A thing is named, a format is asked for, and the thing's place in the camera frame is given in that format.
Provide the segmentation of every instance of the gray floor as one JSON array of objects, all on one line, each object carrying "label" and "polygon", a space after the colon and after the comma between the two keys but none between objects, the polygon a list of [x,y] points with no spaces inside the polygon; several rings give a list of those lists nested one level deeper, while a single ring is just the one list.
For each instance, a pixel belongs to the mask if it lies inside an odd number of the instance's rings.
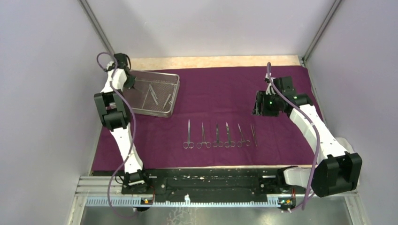
[{"label": "gray floor", "polygon": [[[117,208],[132,215],[131,208]],[[306,210],[281,214],[275,208],[150,208],[123,219],[108,207],[86,207],[81,225],[351,225],[343,197],[313,198]]]}]

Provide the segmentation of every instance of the white panel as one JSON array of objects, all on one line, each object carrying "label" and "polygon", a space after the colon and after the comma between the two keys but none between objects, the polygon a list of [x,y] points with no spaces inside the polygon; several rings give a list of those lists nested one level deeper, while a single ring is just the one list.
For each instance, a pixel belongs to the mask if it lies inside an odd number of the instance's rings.
[{"label": "white panel", "polygon": [[373,224],[396,224],[398,1],[343,1],[309,61],[326,122],[362,159]]},{"label": "white panel", "polygon": [[304,55],[334,0],[89,0],[134,58]]},{"label": "white panel", "polygon": [[0,3],[0,224],[65,224],[99,128],[103,51],[76,0]]}]

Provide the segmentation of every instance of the forceps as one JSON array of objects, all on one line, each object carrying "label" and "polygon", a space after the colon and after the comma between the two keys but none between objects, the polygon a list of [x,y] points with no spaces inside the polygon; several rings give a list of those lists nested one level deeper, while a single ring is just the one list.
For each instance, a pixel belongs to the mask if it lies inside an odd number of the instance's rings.
[{"label": "forceps", "polygon": [[187,140],[187,142],[183,143],[183,147],[185,149],[187,149],[187,148],[193,149],[194,146],[195,146],[195,144],[193,142],[191,142],[191,122],[188,120],[188,140]]},{"label": "forceps", "polygon": [[242,130],[240,129],[240,125],[237,124],[237,126],[239,127],[239,132],[240,132],[240,135],[241,135],[241,137],[242,137],[242,140],[239,141],[239,142],[237,142],[237,147],[238,147],[238,148],[242,147],[243,143],[246,143],[246,146],[250,146],[250,141],[249,141],[249,140],[246,140],[245,137],[243,136],[243,132],[242,132]]},{"label": "forceps", "polygon": [[228,136],[228,141],[224,144],[224,146],[226,148],[235,147],[235,142],[231,141],[230,127],[228,126],[228,123],[227,123],[227,136]]},{"label": "forceps", "polygon": [[220,139],[218,137],[218,123],[215,125],[215,142],[213,142],[213,147],[222,147],[223,143],[220,142]]},{"label": "forceps", "polygon": [[206,142],[206,137],[205,137],[205,129],[203,128],[203,123],[202,123],[202,142],[197,143],[196,147],[198,149],[202,148],[202,144],[205,144],[206,147],[210,148],[211,147],[211,143],[210,142]]}]

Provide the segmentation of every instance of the purple cloth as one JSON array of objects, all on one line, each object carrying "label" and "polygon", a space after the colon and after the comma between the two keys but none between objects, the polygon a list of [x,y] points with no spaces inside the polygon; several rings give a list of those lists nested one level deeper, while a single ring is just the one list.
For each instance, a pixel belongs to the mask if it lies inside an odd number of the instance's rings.
[{"label": "purple cloth", "polygon": [[[303,165],[314,154],[299,129],[285,115],[251,115],[256,91],[265,90],[266,67],[221,67],[162,70],[180,75],[180,90],[170,118],[137,115],[135,145],[146,168],[216,165]],[[298,93],[305,92],[319,107],[311,91],[308,70],[301,66],[272,67],[272,76],[292,76]],[[184,149],[188,119],[191,120],[193,149]],[[233,141],[240,141],[239,123],[250,147],[196,148],[201,141],[201,123],[206,141],[215,141],[218,122],[220,141],[227,141],[225,123]],[[258,147],[253,144],[254,124]],[[115,170],[122,158],[110,132],[102,129],[92,165],[94,171]]]}]

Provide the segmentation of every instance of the metal tray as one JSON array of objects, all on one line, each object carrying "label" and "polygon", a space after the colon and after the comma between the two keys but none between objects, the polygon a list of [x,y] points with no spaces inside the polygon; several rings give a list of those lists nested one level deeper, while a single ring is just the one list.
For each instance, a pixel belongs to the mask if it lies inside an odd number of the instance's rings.
[{"label": "metal tray", "polygon": [[[133,89],[123,90],[123,95],[134,112],[142,115],[170,117],[173,114],[180,88],[180,76],[139,70],[132,70],[130,74],[136,76],[136,83]],[[158,105],[149,91],[149,84],[156,93]],[[168,95],[171,96],[163,108]]]}]

